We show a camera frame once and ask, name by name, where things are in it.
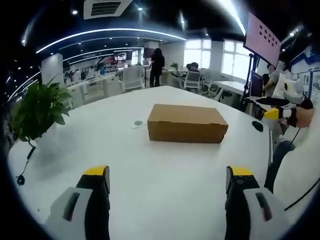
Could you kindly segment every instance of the brown cardboard box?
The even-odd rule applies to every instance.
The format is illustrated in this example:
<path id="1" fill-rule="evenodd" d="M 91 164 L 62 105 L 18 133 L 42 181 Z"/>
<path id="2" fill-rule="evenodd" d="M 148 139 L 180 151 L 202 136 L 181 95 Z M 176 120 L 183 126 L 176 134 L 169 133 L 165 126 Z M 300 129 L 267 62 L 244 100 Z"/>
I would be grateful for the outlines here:
<path id="1" fill-rule="evenodd" d="M 155 104 L 149 115 L 149 139 L 178 143 L 221 143 L 228 124 L 217 109 Z"/>

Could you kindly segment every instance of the potted plant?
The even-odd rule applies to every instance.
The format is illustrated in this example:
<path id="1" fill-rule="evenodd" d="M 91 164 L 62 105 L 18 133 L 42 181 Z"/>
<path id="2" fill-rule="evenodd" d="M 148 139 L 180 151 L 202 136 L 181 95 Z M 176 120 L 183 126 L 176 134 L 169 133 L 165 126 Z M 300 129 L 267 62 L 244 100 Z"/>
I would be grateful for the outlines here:
<path id="1" fill-rule="evenodd" d="M 13 113 L 13 128 L 19 139 L 32 147 L 30 141 L 35 140 L 39 147 L 39 139 L 54 123 L 66 124 L 62 114 L 69 116 L 63 101 L 71 95 L 59 83 L 51 83 L 53 79 L 48 85 L 38 82 L 31 85 Z"/>
<path id="2" fill-rule="evenodd" d="M 170 68 L 173 68 L 173 69 L 175 69 L 175 70 L 178 70 L 179 65 L 178 65 L 178 63 L 173 62 L 173 63 L 170 65 Z"/>

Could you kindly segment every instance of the woman in black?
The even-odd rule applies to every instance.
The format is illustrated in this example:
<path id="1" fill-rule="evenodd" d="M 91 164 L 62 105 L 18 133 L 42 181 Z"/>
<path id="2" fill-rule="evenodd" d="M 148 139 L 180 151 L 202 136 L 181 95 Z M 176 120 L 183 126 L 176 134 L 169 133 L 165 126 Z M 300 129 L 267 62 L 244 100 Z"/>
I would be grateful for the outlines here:
<path id="1" fill-rule="evenodd" d="M 152 67 L 150 73 L 150 88 L 160 86 L 160 76 L 162 68 L 165 66 L 165 58 L 160 48 L 156 48 L 151 57 Z"/>

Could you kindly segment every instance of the pink screen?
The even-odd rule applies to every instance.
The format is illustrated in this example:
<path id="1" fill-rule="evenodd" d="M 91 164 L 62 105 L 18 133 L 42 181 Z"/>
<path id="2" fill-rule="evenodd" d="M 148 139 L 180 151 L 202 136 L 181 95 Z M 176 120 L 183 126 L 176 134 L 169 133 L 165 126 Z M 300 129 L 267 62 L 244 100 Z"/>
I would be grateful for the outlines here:
<path id="1" fill-rule="evenodd" d="M 277 67 L 281 42 L 256 16 L 249 12 L 245 47 Z"/>

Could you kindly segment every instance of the white round table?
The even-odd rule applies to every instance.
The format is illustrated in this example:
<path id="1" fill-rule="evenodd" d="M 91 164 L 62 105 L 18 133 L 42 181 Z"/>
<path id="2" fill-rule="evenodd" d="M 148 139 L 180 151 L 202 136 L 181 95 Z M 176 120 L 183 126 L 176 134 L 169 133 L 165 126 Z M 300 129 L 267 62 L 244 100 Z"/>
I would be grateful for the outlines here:
<path id="1" fill-rule="evenodd" d="M 217 108 L 228 131 L 221 144 L 150 141 L 147 121 L 154 104 Z M 263 187 L 270 160 L 266 124 L 258 132 L 249 115 L 212 99 L 162 86 L 106 98 L 69 112 L 58 125 L 55 156 L 36 149 L 17 186 L 39 223 L 68 187 L 91 167 L 110 167 L 109 232 L 113 240 L 224 239 L 226 166 L 249 168 Z M 18 141 L 9 153 L 12 178 L 31 147 Z"/>

